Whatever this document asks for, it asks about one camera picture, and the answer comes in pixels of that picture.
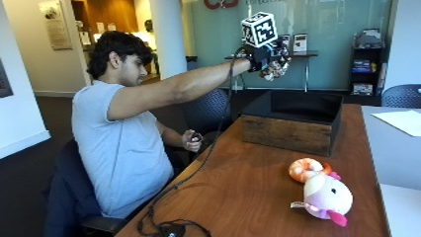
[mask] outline gray t-shirt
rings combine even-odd
[[[102,215],[118,218],[158,193],[172,176],[153,114],[106,120],[112,98],[122,87],[93,81],[73,97],[70,118]]]

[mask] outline black office chair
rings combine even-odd
[[[390,87],[381,96],[384,107],[421,109],[421,84]]]
[[[69,140],[56,161],[49,189],[45,237],[114,236],[126,219],[101,216],[93,187],[81,163],[77,143]]]
[[[217,88],[194,101],[182,103],[181,110],[188,128],[204,136],[206,144],[214,140],[221,120],[221,131],[233,123],[229,97],[222,89]]]

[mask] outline red sign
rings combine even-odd
[[[238,0],[232,0],[232,2],[226,2],[225,0],[218,0],[216,4],[210,4],[209,0],[204,0],[205,6],[210,9],[218,9],[218,8],[232,8],[238,5]]]

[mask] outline wooden crate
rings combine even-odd
[[[269,91],[242,110],[242,140],[330,156],[342,96]]]

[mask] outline white plush toy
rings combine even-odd
[[[340,180],[336,174],[312,176],[304,185],[304,202],[296,201],[290,207],[305,207],[313,216],[346,226],[345,214],[353,205],[353,195]]]

